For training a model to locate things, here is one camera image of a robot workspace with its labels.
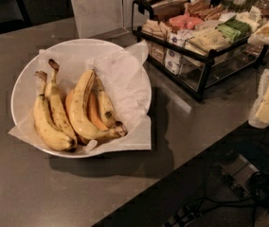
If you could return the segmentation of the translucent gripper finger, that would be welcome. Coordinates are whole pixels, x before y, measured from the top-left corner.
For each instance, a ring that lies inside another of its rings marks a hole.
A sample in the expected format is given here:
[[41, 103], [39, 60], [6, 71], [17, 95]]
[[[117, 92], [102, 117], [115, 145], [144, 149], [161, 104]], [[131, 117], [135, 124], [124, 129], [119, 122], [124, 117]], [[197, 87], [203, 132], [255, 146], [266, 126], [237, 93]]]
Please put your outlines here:
[[268, 86], [269, 86], [269, 69], [264, 69], [260, 76], [260, 81], [258, 84], [257, 98], [253, 104], [253, 107], [248, 117], [248, 124], [254, 128], [265, 129], [266, 127], [269, 126], [268, 123], [261, 122], [256, 118], [257, 109], [261, 104], [261, 101], [268, 89]]

